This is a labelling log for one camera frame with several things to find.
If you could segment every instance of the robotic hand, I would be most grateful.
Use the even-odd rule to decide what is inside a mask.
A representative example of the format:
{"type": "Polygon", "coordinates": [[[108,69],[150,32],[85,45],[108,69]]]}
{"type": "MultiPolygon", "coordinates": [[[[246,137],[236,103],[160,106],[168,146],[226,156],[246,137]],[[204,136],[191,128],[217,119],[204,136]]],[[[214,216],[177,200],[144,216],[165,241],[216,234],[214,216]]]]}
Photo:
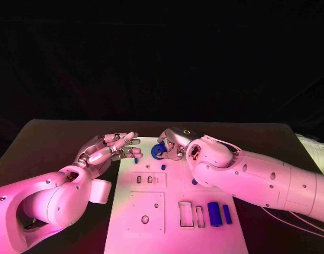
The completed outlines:
{"type": "Polygon", "coordinates": [[[70,166],[0,187],[0,253],[22,253],[81,218],[88,201],[105,204],[108,181],[95,179],[111,161],[140,158],[137,133],[93,137],[82,146],[70,166]],[[20,217],[33,218],[23,225],[20,217]]]}
{"type": "Polygon", "coordinates": [[[324,175],[269,156],[242,151],[227,142],[197,135],[188,129],[165,129],[158,143],[164,139],[167,149],[157,158],[184,158],[200,185],[216,186],[253,205],[301,213],[324,222],[324,175]]]}

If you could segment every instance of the round hole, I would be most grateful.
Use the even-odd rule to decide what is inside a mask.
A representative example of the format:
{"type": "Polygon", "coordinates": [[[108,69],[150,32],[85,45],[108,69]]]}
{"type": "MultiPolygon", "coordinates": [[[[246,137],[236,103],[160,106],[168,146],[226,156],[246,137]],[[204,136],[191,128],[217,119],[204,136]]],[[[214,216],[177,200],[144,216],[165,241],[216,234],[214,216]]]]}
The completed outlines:
{"type": "Polygon", "coordinates": [[[147,224],[147,223],[148,223],[148,217],[147,217],[145,215],[141,217],[141,223],[142,223],[142,224],[147,224]]]}

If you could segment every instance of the black backdrop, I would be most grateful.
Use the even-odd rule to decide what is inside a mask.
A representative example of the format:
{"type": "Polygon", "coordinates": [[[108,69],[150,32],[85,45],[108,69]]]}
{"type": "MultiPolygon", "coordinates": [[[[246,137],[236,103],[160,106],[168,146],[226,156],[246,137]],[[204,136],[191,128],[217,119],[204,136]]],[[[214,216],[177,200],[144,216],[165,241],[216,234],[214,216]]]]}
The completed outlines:
{"type": "Polygon", "coordinates": [[[324,142],[324,1],[0,3],[0,155],[33,118],[282,122],[324,142]]]}

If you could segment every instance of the wire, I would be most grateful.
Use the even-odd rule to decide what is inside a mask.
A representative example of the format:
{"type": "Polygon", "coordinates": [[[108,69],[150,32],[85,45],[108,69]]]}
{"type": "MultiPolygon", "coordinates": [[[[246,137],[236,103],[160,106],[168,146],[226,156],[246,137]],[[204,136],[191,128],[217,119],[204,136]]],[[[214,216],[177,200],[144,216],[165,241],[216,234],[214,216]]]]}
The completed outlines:
{"type": "Polygon", "coordinates": [[[309,232],[311,234],[315,234],[317,236],[319,236],[319,237],[322,237],[324,238],[324,235],[321,235],[321,234],[318,234],[318,233],[315,233],[315,232],[312,232],[312,231],[309,231],[309,230],[307,230],[307,229],[302,229],[301,227],[298,227],[298,226],[295,226],[295,225],[292,225],[291,223],[288,223],[286,221],[283,221],[282,219],[279,219],[279,218],[276,218],[266,210],[265,210],[265,208],[263,207],[260,207],[262,208],[262,210],[276,219],[276,220],[279,220],[281,222],[283,222],[286,225],[289,225],[289,226],[294,226],[296,229],[301,229],[301,230],[304,230],[304,231],[307,231],[307,232],[309,232]]]}
{"type": "Polygon", "coordinates": [[[223,140],[219,140],[219,139],[210,137],[209,135],[206,135],[206,136],[207,136],[210,139],[219,141],[220,143],[227,144],[229,146],[232,146],[232,147],[236,149],[236,151],[242,151],[242,149],[240,149],[236,145],[233,145],[233,144],[224,142],[223,140]]]}
{"type": "Polygon", "coordinates": [[[321,230],[324,232],[324,229],[315,226],[312,223],[309,223],[305,219],[302,219],[296,214],[289,212],[299,220],[302,220],[305,223],[308,223],[315,229],[321,230]]]}

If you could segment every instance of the blue object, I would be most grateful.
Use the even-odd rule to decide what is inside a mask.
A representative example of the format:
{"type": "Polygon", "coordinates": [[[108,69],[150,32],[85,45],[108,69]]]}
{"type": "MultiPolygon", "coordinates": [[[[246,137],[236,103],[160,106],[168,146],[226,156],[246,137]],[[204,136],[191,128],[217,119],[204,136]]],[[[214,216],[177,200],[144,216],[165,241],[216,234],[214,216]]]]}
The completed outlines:
{"type": "Polygon", "coordinates": [[[158,144],[155,144],[151,148],[151,156],[155,160],[163,160],[163,158],[157,157],[157,154],[160,152],[167,152],[167,147],[164,145],[164,142],[160,142],[158,144]]]}
{"type": "Polygon", "coordinates": [[[226,224],[232,224],[232,218],[230,218],[230,213],[229,213],[227,205],[223,205],[223,210],[224,210],[224,220],[226,220],[226,224]]]}
{"type": "Polygon", "coordinates": [[[209,202],[207,209],[209,209],[210,225],[222,226],[223,222],[222,222],[219,204],[216,202],[209,202]]]}

